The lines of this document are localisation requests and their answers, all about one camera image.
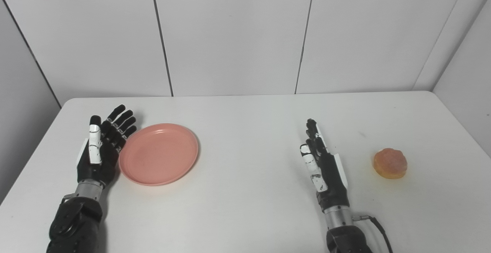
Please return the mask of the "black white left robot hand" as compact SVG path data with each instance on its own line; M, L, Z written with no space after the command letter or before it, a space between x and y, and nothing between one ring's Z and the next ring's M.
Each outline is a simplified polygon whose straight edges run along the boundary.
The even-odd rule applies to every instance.
M93 180L106 187L115 178L116 164L128 138L136 132L133 111L124 104L114 108L102 120L93 115L89 122L88 141L77 164L77 182Z

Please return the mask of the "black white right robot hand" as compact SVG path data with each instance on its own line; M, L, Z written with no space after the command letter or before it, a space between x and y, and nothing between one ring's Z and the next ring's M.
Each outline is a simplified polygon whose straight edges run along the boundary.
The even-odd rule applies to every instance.
M317 190L316 197L323 212L334 207L349 207L347 178L339 154L332 154L314 119L306 123L308 136L300 145L300 154L305 162L310 179Z

